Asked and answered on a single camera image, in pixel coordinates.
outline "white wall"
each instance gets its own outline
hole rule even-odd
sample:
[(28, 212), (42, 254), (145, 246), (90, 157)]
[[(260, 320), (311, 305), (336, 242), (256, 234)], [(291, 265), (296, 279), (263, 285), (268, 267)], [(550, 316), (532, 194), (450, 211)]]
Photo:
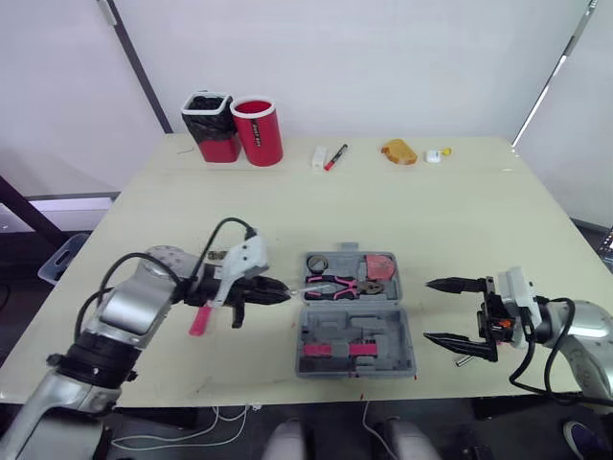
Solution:
[(613, 225), (613, 2), (599, 2), (517, 151), (572, 218)]
[(275, 99), (285, 135), (512, 139), (578, 0), (116, 0), (175, 130), (195, 89)]
[(25, 196), (114, 192), (159, 127), (95, 0), (0, 2), (0, 174)]

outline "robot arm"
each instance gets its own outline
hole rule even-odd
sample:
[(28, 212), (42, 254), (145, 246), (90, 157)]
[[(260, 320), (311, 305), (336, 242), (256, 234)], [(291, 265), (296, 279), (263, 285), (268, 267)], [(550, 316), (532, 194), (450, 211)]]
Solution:
[(0, 458), (42, 458), (32, 447), (33, 433), (51, 409), (70, 409), (101, 416), (121, 395), (121, 385), (136, 378), (132, 370), (172, 304), (184, 301), (202, 306), (215, 299), (239, 310), (233, 327), (242, 325), (246, 302), (279, 303), (289, 298), (287, 287), (256, 276), (267, 269), (264, 245), (258, 235), (232, 248), (221, 267), (204, 264), (193, 277), (198, 258), (172, 246), (155, 246), (147, 252), (176, 277), (152, 260), (141, 260), (135, 273), (103, 299), (66, 355), (51, 355), (53, 367), (38, 385), (12, 426), (0, 441)]
[[(575, 401), (613, 405), (613, 317), (605, 309), (589, 302), (576, 301), (570, 305), (566, 300), (549, 301), (537, 296), (519, 267), (498, 275), (498, 293), (492, 277), (443, 278), (426, 285), (451, 293), (483, 293), (484, 302), (477, 318), (479, 335), (485, 341), (474, 342), (454, 333), (425, 333), (426, 338), (452, 352), (493, 362), (498, 360), (499, 342), (524, 348), (532, 340), (547, 348), (559, 348), (582, 390), (582, 396)], [(572, 322), (564, 333), (571, 314)]]

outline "metal ring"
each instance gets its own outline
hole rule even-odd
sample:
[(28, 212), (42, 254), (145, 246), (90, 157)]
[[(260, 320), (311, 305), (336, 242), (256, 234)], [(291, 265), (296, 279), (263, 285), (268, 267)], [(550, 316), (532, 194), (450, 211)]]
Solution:
[(328, 268), (328, 259), (319, 255), (310, 256), (306, 259), (306, 266), (311, 273), (321, 275)]

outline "white cable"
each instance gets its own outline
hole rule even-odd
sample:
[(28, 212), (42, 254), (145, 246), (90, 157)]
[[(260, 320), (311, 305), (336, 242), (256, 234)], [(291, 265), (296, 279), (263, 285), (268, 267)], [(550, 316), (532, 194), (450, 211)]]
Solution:
[(213, 407), (213, 411), (215, 412), (215, 414), (217, 414), (219, 416), (219, 419), (223, 420), (224, 422), (233, 422), (234, 420), (238, 420), (240, 417), (242, 417), (242, 414), (244, 412), (244, 410), (243, 410), (236, 417), (224, 417), (223, 415), (221, 415), (221, 412), (219, 411), (219, 407), (218, 406), (214, 406)]
[(389, 453), (394, 460), (398, 460), (398, 457), (396, 457), (396, 455), (392, 452), (392, 450), (387, 445), (385, 440), (381, 437), (381, 435), (377, 433), (376, 431), (374, 431), (372, 428), (370, 428), (368, 425), (366, 425), (366, 413), (368, 412), (368, 406), (370, 405), (370, 403), (371, 403), (370, 401), (366, 401), (366, 405), (364, 406), (364, 414), (362, 415), (362, 425), (369, 433), (373, 434), (374, 437), (379, 440), (379, 442), (387, 450), (387, 453)]
[(178, 441), (185, 441), (187, 439), (192, 439), (195, 438), (197, 436), (201, 436), (203, 434), (208, 433), (209, 431), (211, 431), (212, 429), (214, 429), (217, 425), (217, 422), (221, 419), (221, 416), (219, 415), (219, 408), (218, 407), (214, 407), (213, 411), (215, 412), (215, 420), (213, 421), (213, 424), (211, 426), (209, 426), (206, 429), (203, 429), (201, 431), (198, 431), (194, 434), (190, 434), (187, 436), (181, 436), (180, 438), (165, 438), (162, 436), (153, 436), (153, 435), (148, 435), (148, 434), (139, 434), (139, 435), (135, 435), (135, 436), (125, 436), (123, 438), (117, 438), (111, 441), (111, 445), (118, 448), (118, 449), (123, 449), (123, 450), (129, 450), (132, 452), (144, 452), (144, 451), (148, 451), (148, 450), (158, 450), (158, 449), (171, 449), (171, 448), (212, 448), (215, 446), (224, 446), (226, 444), (230, 444), (233, 441), (235, 441), (240, 434), (242, 434), (243, 429), (245, 428), (245, 423), (247, 422), (247, 411), (249, 409), (248, 405), (245, 405), (245, 408), (243, 409), (242, 412), (240, 412), (240, 414), (238, 414), (238, 416), (236, 418), (230, 419), (230, 421), (234, 421), (237, 420), (239, 417), (242, 417), (242, 424), (240, 425), (240, 429), (238, 430), (238, 433), (235, 434), (232, 438), (230, 439), (226, 439), (225, 441), (219, 441), (216, 443), (209, 443), (209, 444), (164, 444), (162, 446), (152, 446), (150, 448), (129, 448), (128, 446), (122, 446), (121, 443), (122, 441), (129, 441), (129, 440), (135, 440), (135, 439), (152, 439), (155, 441), (167, 441), (167, 442), (178, 442)]

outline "white eraser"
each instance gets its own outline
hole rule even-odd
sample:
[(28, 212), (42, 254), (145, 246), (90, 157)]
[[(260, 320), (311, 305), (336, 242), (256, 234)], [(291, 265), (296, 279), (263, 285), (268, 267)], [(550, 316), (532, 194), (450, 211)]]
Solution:
[(427, 150), (424, 156), (426, 163), (441, 163), (440, 150)]
[(315, 148), (315, 152), (313, 153), (313, 159), (311, 160), (311, 163), (310, 163), (311, 168), (317, 171), (323, 171), (324, 165), (326, 164), (327, 155), (328, 155), (327, 147), (317, 146)]

